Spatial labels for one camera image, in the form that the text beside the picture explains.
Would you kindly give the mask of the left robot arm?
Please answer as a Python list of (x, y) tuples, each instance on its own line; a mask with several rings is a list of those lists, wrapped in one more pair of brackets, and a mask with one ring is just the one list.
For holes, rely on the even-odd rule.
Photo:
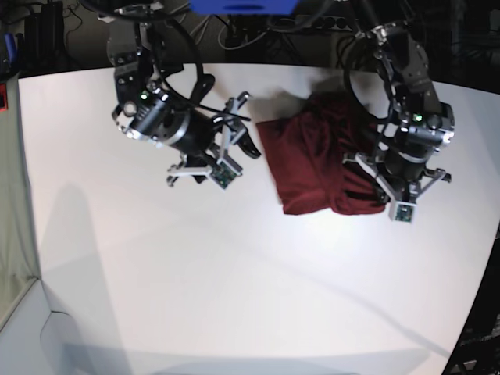
[(417, 201), (438, 181), (451, 182), (443, 169), (427, 167), (430, 158), (451, 143), (455, 135), (452, 107), (438, 98), (428, 73), (429, 59), (408, 23), (413, 11), (407, 1), (351, 1), (357, 27), (356, 42), (345, 61), (344, 85), (353, 103), (363, 106), (351, 82), (358, 58), (377, 62), (389, 106), (384, 118), (371, 115), (377, 127), (366, 131), (373, 146), (368, 152), (348, 153), (375, 183), (389, 217), (401, 223), (414, 219)]

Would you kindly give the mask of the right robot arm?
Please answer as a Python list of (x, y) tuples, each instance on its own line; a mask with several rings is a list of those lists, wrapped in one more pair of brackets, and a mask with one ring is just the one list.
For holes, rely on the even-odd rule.
[[(181, 177), (192, 177), (226, 189), (243, 174), (230, 156), (231, 147), (238, 146), (251, 159), (261, 156), (245, 125), (248, 118), (239, 113), (249, 93), (229, 98), (222, 109), (201, 104), (215, 77), (204, 71), (194, 40), (173, 15), (164, 13), (161, 2), (109, 1), (96, 13), (110, 25), (107, 52), (117, 98), (112, 118), (119, 132), (180, 153), (180, 162), (168, 169), (170, 187)], [(184, 67), (168, 61), (166, 43), (156, 29), (161, 23), (169, 24), (193, 53), (195, 84), (189, 96), (167, 81)]]

